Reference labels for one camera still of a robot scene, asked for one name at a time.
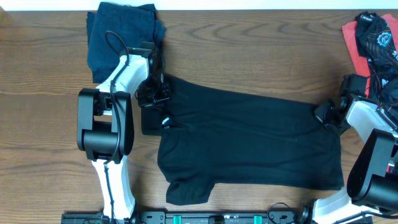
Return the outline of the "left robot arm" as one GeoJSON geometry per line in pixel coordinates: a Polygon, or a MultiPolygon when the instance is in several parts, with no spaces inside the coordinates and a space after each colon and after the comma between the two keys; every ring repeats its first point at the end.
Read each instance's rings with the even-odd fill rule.
{"type": "Polygon", "coordinates": [[[85,223],[132,223],[136,200],[127,168],[134,142],[133,98],[140,108],[159,109],[170,99],[158,47],[143,42],[119,53],[119,64],[96,88],[78,94],[76,141],[94,166],[104,210],[85,223]]]}

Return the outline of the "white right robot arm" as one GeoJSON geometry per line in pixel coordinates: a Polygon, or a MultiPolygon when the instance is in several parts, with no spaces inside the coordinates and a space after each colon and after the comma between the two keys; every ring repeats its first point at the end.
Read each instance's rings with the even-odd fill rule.
{"type": "Polygon", "coordinates": [[[369,223],[371,217],[397,219],[397,126],[370,101],[353,100],[344,121],[364,142],[346,187],[320,198],[306,223],[369,223]]]}

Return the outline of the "plain black t-shirt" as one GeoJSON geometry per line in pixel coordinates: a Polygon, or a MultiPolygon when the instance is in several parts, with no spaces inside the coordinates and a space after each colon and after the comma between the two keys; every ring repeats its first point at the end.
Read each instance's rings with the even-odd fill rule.
{"type": "Polygon", "coordinates": [[[205,203],[216,184],[343,187],[340,137],[314,117],[315,105],[165,80],[171,98],[142,109],[141,124],[161,138],[168,203],[205,203]]]}

